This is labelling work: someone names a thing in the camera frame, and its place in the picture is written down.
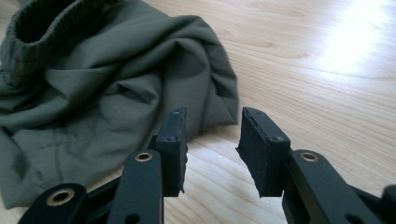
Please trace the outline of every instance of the green cloth bag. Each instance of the green cloth bag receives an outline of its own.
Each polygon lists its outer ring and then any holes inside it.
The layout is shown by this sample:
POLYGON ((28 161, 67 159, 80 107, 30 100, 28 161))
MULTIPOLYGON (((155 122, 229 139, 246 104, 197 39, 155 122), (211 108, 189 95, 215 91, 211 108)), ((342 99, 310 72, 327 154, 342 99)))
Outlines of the green cloth bag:
POLYGON ((0 48, 0 188, 6 208, 120 167, 188 108, 191 139, 237 122, 236 77, 199 17, 138 1, 31 0, 0 48))

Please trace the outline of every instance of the black bracket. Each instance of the black bracket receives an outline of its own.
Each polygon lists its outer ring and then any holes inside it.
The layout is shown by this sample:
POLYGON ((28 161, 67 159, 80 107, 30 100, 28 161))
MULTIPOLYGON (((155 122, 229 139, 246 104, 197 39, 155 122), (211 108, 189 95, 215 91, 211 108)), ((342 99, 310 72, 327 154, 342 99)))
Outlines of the black bracket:
POLYGON ((317 152, 291 150, 289 138, 263 112, 243 108, 236 149, 261 197, 280 197, 289 223, 396 223, 396 186, 379 199, 350 187, 317 152))
POLYGON ((170 112, 148 148, 127 158, 121 177, 90 193, 78 184, 53 187, 35 200, 19 223, 163 223, 163 197, 183 191, 186 113, 185 107, 170 112))

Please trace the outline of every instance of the rubber jaw pad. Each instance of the rubber jaw pad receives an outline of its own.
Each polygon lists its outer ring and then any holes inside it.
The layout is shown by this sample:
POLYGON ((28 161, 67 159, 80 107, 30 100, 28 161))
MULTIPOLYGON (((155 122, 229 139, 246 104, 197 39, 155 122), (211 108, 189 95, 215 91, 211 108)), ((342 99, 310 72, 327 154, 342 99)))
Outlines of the rubber jaw pad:
POLYGON ((260 197, 282 196, 282 174, 291 153, 290 140, 265 113, 243 108, 241 138, 236 150, 247 165, 260 197))

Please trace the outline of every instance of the light wood surface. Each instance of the light wood surface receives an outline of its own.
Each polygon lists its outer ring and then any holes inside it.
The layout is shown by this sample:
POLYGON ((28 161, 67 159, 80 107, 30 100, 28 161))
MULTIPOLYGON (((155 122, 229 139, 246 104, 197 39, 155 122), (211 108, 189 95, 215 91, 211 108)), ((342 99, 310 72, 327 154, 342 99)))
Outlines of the light wood surface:
MULTIPOLYGON (((324 155, 346 182, 374 195, 396 184, 394 2, 146 2, 204 18, 229 54, 240 105, 267 113, 293 149, 324 155)), ((1 0, 0 40, 18 7, 1 0)), ((219 127, 189 142, 186 193, 165 199, 166 223, 286 223, 281 199, 259 199, 234 150, 239 132, 219 127)), ((23 211, 0 208, 0 223, 16 223, 23 211)))

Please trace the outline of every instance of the hole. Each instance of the hole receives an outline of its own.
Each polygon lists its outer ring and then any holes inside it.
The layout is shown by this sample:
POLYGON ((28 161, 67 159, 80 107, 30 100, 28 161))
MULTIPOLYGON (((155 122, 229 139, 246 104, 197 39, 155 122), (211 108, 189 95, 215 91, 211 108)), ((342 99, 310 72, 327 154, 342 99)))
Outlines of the hole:
POLYGON ((346 214, 346 220, 349 223, 353 223, 353 224, 363 224, 363 220, 361 220, 361 218, 354 216, 354 215, 350 215, 350 214, 346 214))
POLYGON ((125 224, 136 224, 139 223, 140 216, 138 214, 131 214, 125 218, 125 224))
POLYGON ((176 141, 176 140, 177 139, 174 136, 166 137, 166 141, 168 141, 168 142, 172 142, 172 141, 176 141))
POLYGON ((58 189, 47 199, 48 206, 59 206, 68 203, 74 197, 75 192, 72 189, 58 189))
POLYGON ((147 153, 147 152, 139 153, 139 154, 137 154, 137 156, 135 157, 135 159, 136 159, 137 161, 149 161, 149 160, 151 160, 151 158, 152 158, 151 153, 147 153))
POLYGON ((271 139, 273 141, 277 141, 277 142, 283 141, 283 137, 281 137, 281 136, 273 136, 273 137, 271 137, 271 139))
POLYGON ((146 159, 148 159, 148 158, 149 158, 149 155, 148 155, 148 154, 139 155, 139 160, 146 160, 146 159))
POLYGON ((55 197, 53 197, 53 201, 61 202, 61 201, 65 200, 67 198, 67 196, 69 196, 69 194, 67 192, 62 192, 62 193, 56 195, 55 197))
POLYGON ((305 161, 318 161, 319 157, 311 152, 303 152, 300 154, 301 158, 305 161))

